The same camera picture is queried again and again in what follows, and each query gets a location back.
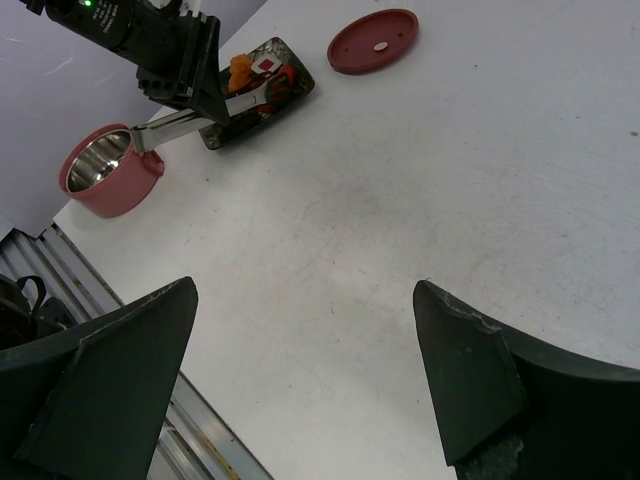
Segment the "gray wall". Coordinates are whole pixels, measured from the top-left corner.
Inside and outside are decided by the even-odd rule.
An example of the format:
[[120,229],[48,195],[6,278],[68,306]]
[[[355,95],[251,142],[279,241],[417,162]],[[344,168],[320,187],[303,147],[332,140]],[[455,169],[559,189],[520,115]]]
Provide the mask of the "gray wall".
[[[220,18],[224,43],[265,1],[203,0],[202,11]],[[158,106],[138,92],[135,66],[18,0],[0,8],[0,215],[38,235],[67,201],[57,171],[73,146],[102,125],[142,122]]]

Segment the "metal utensil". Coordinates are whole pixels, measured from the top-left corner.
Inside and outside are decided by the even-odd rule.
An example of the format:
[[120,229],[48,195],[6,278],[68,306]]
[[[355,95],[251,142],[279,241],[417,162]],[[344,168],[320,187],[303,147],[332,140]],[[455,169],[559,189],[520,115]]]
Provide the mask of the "metal utensil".
[[[289,76],[278,74],[257,89],[227,100],[229,116],[263,104],[282,105],[289,100],[291,84]],[[199,116],[193,110],[181,110],[153,122],[131,129],[131,138],[137,152],[150,152],[163,143],[195,132],[215,123]]]
[[73,160],[67,173],[67,189],[81,192],[103,181],[118,167],[130,144],[131,134],[126,129],[96,138]]

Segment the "red pot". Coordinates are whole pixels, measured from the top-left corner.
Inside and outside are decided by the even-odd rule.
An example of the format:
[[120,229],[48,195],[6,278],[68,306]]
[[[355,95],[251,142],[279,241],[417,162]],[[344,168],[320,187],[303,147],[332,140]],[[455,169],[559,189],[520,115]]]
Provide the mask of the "red pot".
[[[103,142],[105,136],[110,133],[119,135],[116,137],[119,144],[108,144],[103,148],[103,144],[99,142]],[[92,186],[88,186],[89,183],[87,183],[87,188],[78,190],[78,179],[81,178],[78,172],[82,170],[82,166],[91,164],[93,161],[91,158],[93,150],[91,149],[98,149],[98,147],[100,147],[101,160],[110,155],[113,150],[113,156],[119,157],[120,161],[115,169],[107,173],[102,180]],[[109,160],[117,162],[118,159],[109,158]],[[157,153],[139,154],[135,152],[133,142],[128,137],[128,127],[122,124],[113,124],[93,132],[73,149],[58,173],[58,182],[66,195],[80,202],[99,217],[110,218],[122,215],[140,203],[163,173],[164,162]]]

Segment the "white table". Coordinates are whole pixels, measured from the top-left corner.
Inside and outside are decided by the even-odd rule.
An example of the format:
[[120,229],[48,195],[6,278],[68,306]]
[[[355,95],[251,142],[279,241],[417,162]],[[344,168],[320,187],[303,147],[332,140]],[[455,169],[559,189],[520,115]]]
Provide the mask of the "white table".
[[[335,33],[390,6],[419,16],[416,47],[332,71]],[[303,107],[216,153],[176,140],[135,210],[56,222],[127,302],[193,276],[183,371],[277,480],[454,478],[415,334],[425,277],[640,367],[636,2],[269,0],[221,61],[275,35],[316,77]]]

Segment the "silver tongs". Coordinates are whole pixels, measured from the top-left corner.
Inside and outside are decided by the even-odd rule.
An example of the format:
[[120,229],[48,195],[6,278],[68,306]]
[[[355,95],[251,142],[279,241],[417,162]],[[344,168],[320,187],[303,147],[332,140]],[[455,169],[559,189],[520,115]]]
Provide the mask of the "silver tongs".
[[[277,94],[282,91],[283,87],[288,85],[288,77],[285,74],[278,74],[255,90],[228,99],[226,104],[229,117],[238,115],[258,105],[266,103],[277,104],[281,101]],[[213,120],[201,117],[193,110],[187,109],[135,126],[130,132],[134,149],[138,153],[144,153],[156,149],[163,143],[196,132],[214,123]]]

